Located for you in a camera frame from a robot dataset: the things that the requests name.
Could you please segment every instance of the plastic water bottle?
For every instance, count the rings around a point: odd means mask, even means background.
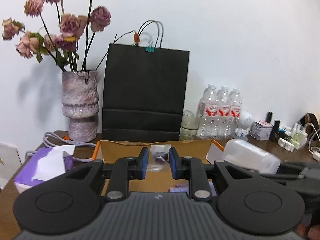
[[[230,113],[231,116],[231,127],[230,127],[230,136],[233,136],[237,123],[239,121],[241,107],[242,107],[242,98],[240,95],[240,89],[234,88],[233,91],[229,94],[230,97]]]
[[[217,139],[221,139],[223,137],[230,137],[230,126],[231,126],[231,116],[230,113],[230,98],[228,95],[228,87],[222,86],[217,94],[217,98],[219,100],[219,108],[218,108],[218,118],[219,118],[219,126],[218,126],[218,134]]]
[[[198,105],[198,113],[203,115],[197,132],[199,139],[209,139],[211,137],[212,128],[216,127],[217,112],[218,99],[216,95],[216,85],[208,85],[208,89],[204,91]]]

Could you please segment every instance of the charging cable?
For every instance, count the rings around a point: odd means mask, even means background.
[[[319,137],[319,135],[318,135],[318,132],[320,131],[320,129],[316,130],[316,128],[314,127],[314,125],[313,125],[312,123],[307,123],[307,124],[305,124],[305,126],[303,127],[302,132],[305,132],[305,131],[306,131],[306,128],[307,128],[308,126],[311,126],[311,127],[313,128],[313,130],[315,130],[315,133],[314,133],[314,134],[310,137],[310,139],[309,139],[308,150],[309,150],[309,152],[311,152],[312,157],[313,157],[315,160],[317,160],[318,162],[320,162],[320,147],[315,147],[315,146],[312,146],[312,147],[311,147],[311,142],[312,142],[312,140],[313,140],[313,138],[314,138],[315,136],[318,137],[318,140],[319,140],[319,143],[320,143],[320,137]]]
[[[56,135],[53,132],[46,132],[43,135],[42,142],[48,148],[53,148],[55,146],[58,146],[57,144],[54,144],[54,143],[50,142],[48,140],[49,137],[55,138],[55,139],[60,140],[60,141],[62,141],[64,143],[67,143],[67,144],[71,144],[71,145],[74,144],[74,145],[76,145],[76,147],[80,147],[80,146],[96,147],[96,144],[94,144],[94,143],[85,143],[85,142],[80,142],[80,141],[64,140],[60,136]],[[36,153],[35,151],[27,151],[26,155],[25,155],[25,159],[27,157],[29,157],[29,156],[34,155],[35,153]],[[91,158],[89,158],[89,159],[80,159],[80,158],[76,158],[76,157],[73,157],[73,160],[76,161],[76,162],[90,162],[90,161],[92,161]]]

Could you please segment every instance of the desk surface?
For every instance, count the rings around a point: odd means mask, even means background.
[[[55,133],[61,137],[67,135],[67,132],[65,131],[56,131]],[[101,134],[97,135],[93,143],[96,143],[99,139],[101,139]],[[248,139],[250,143],[274,154],[282,161],[290,160],[297,162],[315,162],[307,147],[303,147],[302,149],[298,151],[295,150],[293,153],[291,153],[279,147],[278,144],[269,140],[258,141],[251,136],[248,136]],[[50,139],[50,141],[52,141],[55,144],[61,144],[61,142],[55,139]],[[222,139],[218,142],[222,146],[225,146],[228,140]],[[90,158],[92,156],[93,150],[93,147],[77,147],[74,156],[82,159]],[[12,205],[18,194],[19,193],[17,192],[12,180],[10,180],[5,189],[0,192],[0,239],[12,239],[20,232],[20,229],[12,213]]]

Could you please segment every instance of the metal screw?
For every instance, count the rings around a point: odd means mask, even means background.
[[[208,198],[211,196],[210,192],[209,191],[206,191],[206,190],[197,190],[195,192],[195,196],[197,198]]]
[[[122,193],[117,190],[110,191],[107,194],[107,197],[110,199],[118,199],[118,198],[121,198],[122,196],[123,196]]]

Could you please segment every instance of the pink textured vase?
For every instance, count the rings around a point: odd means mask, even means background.
[[[70,118],[69,137],[89,142],[97,136],[95,115],[99,112],[97,72],[62,72],[62,113]]]

